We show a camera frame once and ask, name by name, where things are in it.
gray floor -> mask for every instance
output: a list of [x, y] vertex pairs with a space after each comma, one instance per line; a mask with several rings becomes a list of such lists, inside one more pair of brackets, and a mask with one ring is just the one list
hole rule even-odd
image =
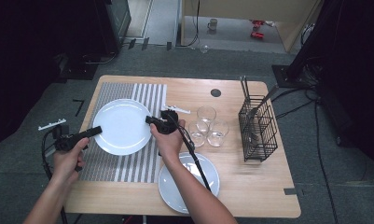
[[[141, 50], [122, 49], [113, 61], [98, 67], [94, 80], [69, 80], [53, 83], [32, 108], [20, 128], [0, 143], [0, 223], [21, 223], [48, 181], [41, 166], [38, 125], [67, 119], [70, 132], [76, 133], [84, 119], [89, 100], [102, 75], [193, 77], [236, 80], [248, 76], [268, 86], [276, 80], [270, 66], [290, 64], [289, 54], [212, 49], [148, 46]], [[75, 117], [79, 104], [86, 103]], [[302, 91], [273, 103], [276, 115], [307, 101]], [[333, 195], [339, 223], [374, 223], [374, 162], [357, 148], [338, 147], [325, 109], [317, 107], [320, 148], [326, 177]], [[293, 177], [301, 216], [288, 218], [238, 217], [240, 223], [336, 223], [329, 200], [316, 143], [314, 106], [309, 105], [278, 119], [279, 130]], [[76, 215], [69, 214], [72, 222]], [[121, 216], [84, 215], [78, 223], [120, 223]]]

utensil holder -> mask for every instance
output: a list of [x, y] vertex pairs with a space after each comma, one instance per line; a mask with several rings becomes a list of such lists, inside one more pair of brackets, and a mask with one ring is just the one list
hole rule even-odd
[[277, 126], [271, 106], [265, 103], [255, 115], [249, 115], [249, 112], [257, 107], [264, 97], [251, 95], [245, 98], [239, 112], [244, 161], [264, 161], [278, 147], [275, 137]]

